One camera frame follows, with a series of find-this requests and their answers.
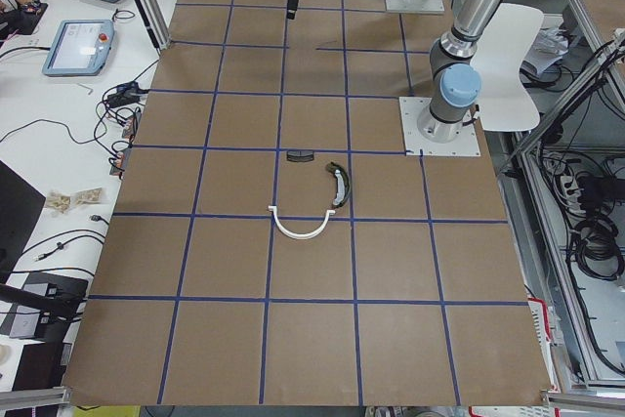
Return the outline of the grey brake pad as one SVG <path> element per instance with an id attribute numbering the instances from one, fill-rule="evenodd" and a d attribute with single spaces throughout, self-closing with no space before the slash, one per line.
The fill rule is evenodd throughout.
<path id="1" fill-rule="evenodd" d="M 292 163 L 309 163 L 314 161 L 314 151 L 311 149 L 289 149 L 286 159 Z"/>

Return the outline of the olive curved brake shoe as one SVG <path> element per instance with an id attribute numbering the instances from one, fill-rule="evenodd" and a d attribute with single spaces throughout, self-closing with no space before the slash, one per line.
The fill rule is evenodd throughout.
<path id="1" fill-rule="evenodd" d="M 336 195 L 331 203 L 333 209 L 343 207 L 352 193 L 352 184 L 347 170 L 340 164 L 329 162 L 325 169 L 336 179 Z"/>

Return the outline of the near teach pendant tablet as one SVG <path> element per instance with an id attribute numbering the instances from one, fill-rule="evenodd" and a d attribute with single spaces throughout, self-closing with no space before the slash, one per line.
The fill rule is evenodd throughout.
<path id="1" fill-rule="evenodd" d="M 114 36 L 112 20 L 62 21 L 42 73 L 49 77 L 98 75 L 104 68 Z"/>

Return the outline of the white plastic chair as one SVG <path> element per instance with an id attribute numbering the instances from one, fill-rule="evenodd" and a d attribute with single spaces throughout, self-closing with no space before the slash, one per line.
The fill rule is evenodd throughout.
<path id="1" fill-rule="evenodd" d="M 483 130 L 522 132 L 539 124 L 539 111 L 521 84 L 520 69 L 543 19 L 538 9 L 502 3 L 484 29 L 471 60 L 481 78 L 477 104 Z"/>

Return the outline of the white curved plastic bracket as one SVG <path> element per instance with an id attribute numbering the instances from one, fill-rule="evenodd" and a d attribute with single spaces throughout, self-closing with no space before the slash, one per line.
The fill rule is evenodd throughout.
<path id="1" fill-rule="evenodd" d="M 296 241 L 312 240 L 319 237 L 326 231 L 330 221 L 336 215 L 334 209 L 326 209 L 323 216 L 318 220 L 285 220 L 277 206 L 269 205 L 267 209 L 271 214 L 275 228 L 283 236 Z"/>

